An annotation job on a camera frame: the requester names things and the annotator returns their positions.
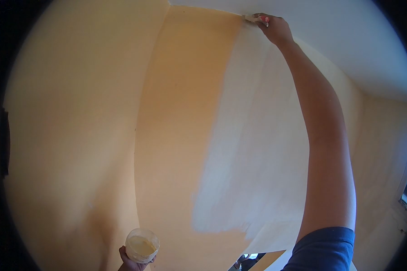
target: paint brush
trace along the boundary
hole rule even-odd
[[[254,17],[253,15],[242,15],[241,17],[246,22],[251,22],[251,23],[261,22],[261,23],[265,24],[266,27],[268,27],[268,22],[270,21],[270,18],[268,16],[264,16],[264,15],[261,15],[258,17]]]

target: hand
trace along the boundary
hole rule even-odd
[[[143,271],[149,264],[138,264],[130,260],[130,258],[128,258],[127,256],[127,253],[125,253],[125,246],[121,246],[121,248],[119,249],[119,254],[121,255],[122,261],[124,262],[119,268],[119,271]],[[156,257],[157,255],[152,259],[152,261],[150,261],[150,263],[154,262]]]
[[[265,13],[256,13],[254,17],[266,16],[270,20],[268,27],[261,22],[255,22],[262,30],[264,35],[277,47],[285,46],[294,42],[293,35],[289,29],[288,23],[282,17],[276,17]]]

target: blue shirt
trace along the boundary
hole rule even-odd
[[[282,271],[348,271],[353,258],[354,231],[331,227],[313,231],[294,247]]]

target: forearm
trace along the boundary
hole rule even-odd
[[[307,193],[297,241],[326,227],[354,229],[355,189],[339,99],[297,44],[279,48],[293,75],[309,138]]]
[[[346,140],[341,105],[331,84],[296,43],[279,49],[293,75],[309,143]]]

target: ceiling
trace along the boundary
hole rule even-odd
[[[235,14],[283,17],[302,39],[371,95],[407,102],[407,52],[370,0],[170,0]]]

